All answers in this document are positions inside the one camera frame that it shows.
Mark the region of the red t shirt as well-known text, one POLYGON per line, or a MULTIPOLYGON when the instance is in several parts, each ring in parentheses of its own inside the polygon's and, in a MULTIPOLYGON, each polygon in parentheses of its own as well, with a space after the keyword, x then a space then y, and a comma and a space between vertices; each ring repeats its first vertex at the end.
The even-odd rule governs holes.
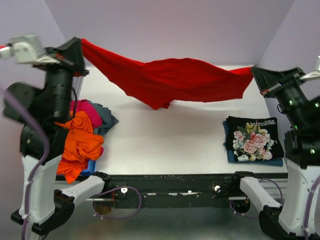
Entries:
POLYGON ((153 110, 173 101, 221 102, 241 99, 253 80, 250 67, 225 70, 193 58, 140 62, 81 40, 83 56, 124 93, 153 110))

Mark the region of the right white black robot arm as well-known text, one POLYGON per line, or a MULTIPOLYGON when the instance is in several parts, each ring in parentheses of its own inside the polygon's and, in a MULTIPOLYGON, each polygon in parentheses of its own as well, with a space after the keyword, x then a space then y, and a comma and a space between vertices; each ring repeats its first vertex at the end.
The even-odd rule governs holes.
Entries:
POLYGON ((320 77, 319 70, 274 71, 253 67, 260 93, 275 98, 291 129, 285 133, 287 187, 284 203, 274 200, 251 172, 236 172, 230 191, 245 194, 255 206, 262 232, 274 240, 317 240, 315 211, 320 188, 320 99, 307 99, 301 85, 320 77))

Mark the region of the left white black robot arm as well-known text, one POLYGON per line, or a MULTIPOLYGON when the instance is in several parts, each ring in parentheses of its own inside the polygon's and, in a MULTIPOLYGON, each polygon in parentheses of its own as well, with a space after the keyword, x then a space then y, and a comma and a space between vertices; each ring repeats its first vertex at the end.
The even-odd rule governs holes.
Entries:
POLYGON ((4 91, 3 115, 23 124, 19 151, 24 170, 23 199, 11 219, 31 228, 24 240, 43 240, 64 225, 75 207, 98 195, 107 197, 108 176, 95 172, 69 188, 55 188, 56 171, 64 151, 68 131, 61 127, 70 120, 70 104, 76 96, 75 77, 88 74, 82 42, 74 37, 58 47, 44 47, 36 34, 11 38, 0 48, 2 59, 15 58, 45 72, 42 88, 15 82, 4 91))

